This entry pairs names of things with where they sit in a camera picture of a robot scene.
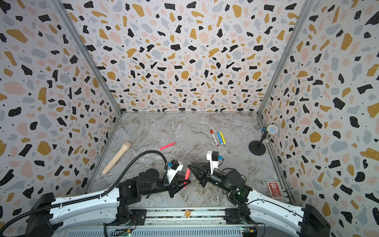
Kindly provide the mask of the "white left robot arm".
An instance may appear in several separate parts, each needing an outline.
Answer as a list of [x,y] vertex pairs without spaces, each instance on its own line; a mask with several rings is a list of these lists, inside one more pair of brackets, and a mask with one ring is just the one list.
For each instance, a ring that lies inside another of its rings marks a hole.
[[56,198],[53,193],[42,195],[32,207],[27,220],[27,237],[51,237],[55,232],[89,224],[119,226],[133,220],[129,205],[140,202],[142,196],[168,192],[172,198],[190,182],[180,174],[164,183],[156,169],[116,185],[105,196],[101,191],[68,198]]

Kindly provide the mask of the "yellow highlighter pen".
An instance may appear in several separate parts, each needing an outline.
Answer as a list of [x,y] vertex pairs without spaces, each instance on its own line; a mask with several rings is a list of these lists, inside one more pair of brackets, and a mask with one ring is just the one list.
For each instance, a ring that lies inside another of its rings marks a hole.
[[225,144],[226,144],[226,141],[225,141],[225,139],[224,139],[224,136],[223,136],[222,132],[220,132],[219,135],[220,135],[220,137],[221,137],[221,138],[220,138],[220,141],[222,142],[222,144],[225,145]]

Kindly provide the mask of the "blue highlighter pen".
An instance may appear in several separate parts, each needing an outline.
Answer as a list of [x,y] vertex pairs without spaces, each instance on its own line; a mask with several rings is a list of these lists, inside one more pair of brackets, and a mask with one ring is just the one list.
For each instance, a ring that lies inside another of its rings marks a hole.
[[220,141],[220,144],[224,144],[224,143],[223,143],[223,139],[222,139],[222,137],[221,137],[221,134],[220,134],[220,133],[217,133],[217,136],[218,136],[218,139],[219,139],[219,141]]

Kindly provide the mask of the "pink highlighter pen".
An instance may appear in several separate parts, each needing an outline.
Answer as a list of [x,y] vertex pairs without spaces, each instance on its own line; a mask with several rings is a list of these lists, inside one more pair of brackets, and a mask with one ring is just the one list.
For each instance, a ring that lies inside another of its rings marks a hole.
[[174,143],[170,143],[170,144],[167,144],[167,145],[165,145],[165,146],[160,147],[159,150],[162,151],[162,150],[164,150],[164,149],[166,149],[166,148],[168,148],[168,147],[171,147],[171,146],[173,146],[173,145],[175,145],[175,144],[176,144],[176,142],[174,142]]
[[186,171],[185,179],[186,179],[186,180],[189,180],[189,177],[190,177],[190,169],[188,168],[187,171]]

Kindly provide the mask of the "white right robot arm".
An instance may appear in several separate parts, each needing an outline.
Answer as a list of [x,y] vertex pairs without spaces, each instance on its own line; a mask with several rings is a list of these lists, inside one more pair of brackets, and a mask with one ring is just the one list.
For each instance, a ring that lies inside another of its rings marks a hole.
[[243,176],[233,168],[219,171],[207,163],[191,163],[188,168],[202,187],[211,183],[228,193],[236,211],[227,220],[230,223],[261,223],[292,237],[330,236],[330,224],[312,205],[294,206],[267,197],[247,186]]

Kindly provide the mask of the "white marker pen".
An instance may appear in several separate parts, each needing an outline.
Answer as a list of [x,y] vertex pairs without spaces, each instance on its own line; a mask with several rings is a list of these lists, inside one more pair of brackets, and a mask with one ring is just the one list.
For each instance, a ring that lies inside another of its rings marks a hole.
[[216,139],[216,136],[215,136],[215,134],[214,134],[214,131],[213,131],[212,129],[210,130],[210,133],[211,133],[211,135],[212,135],[212,137],[213,137],[213,139],[214,139],[214,141],[215,141],[216,146],[218,147],[218,146],[219,146],[219,143],[218,143],[218,141],[217,141],[217,139]]

